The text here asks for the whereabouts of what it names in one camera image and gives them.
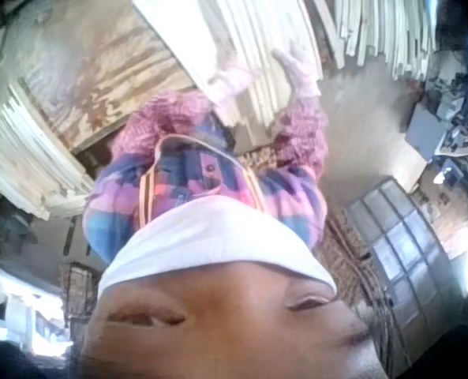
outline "brick wall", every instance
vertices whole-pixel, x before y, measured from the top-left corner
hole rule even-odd
[[[435,184],[433,179],[438,173],[437,167],[428,165],[420,178],[419,189],[412,197],[423,213],[429,208],[435,212],[427,219],[447,255],[453,259],[468,251],[468,194],[459,184],[452,191]]]

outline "hand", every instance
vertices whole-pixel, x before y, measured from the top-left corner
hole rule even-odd
[[[262,72],[262,69],[250,69],[235,57],[218,72],[212,84],[204,89],[204,93],[214,104],[220,105],[244,92]]]
[[[303,47],[292,43],[290,53],[274,49],[272,56],[283,67],[297,98],[320,96],[318,77],[314,74],[314,57]]]

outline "plaid shirt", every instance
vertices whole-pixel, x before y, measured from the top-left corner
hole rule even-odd
[[[155,147],[169,134],[193,134],[207,121],[211,103],[198,91],[157,96],[116,137],[113,161],[99,175],[84,211],[84,232],[110,263],[139,225],[140,178],[155,164],[152,219],[198,197],[221,195],[254,206],[240,165],[178,137]],[[299,100],[275,121],[278,168],[258,173],[265,211],[293,230],[309,248],[322,238],[326,202],[316,181],[322,175],[327,118],[314,99]]]

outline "person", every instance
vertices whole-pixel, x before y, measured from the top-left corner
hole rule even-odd
[[[369,330],[311,249],[328,120],[299,47],[276,50],[292,87],[273,127],[277,168],[254,173],[210,112],[256,80],[232,61],[203,91],[158,95],[112,144],[84,211],[110,264],[82,353],[95,377],[385,377]]]

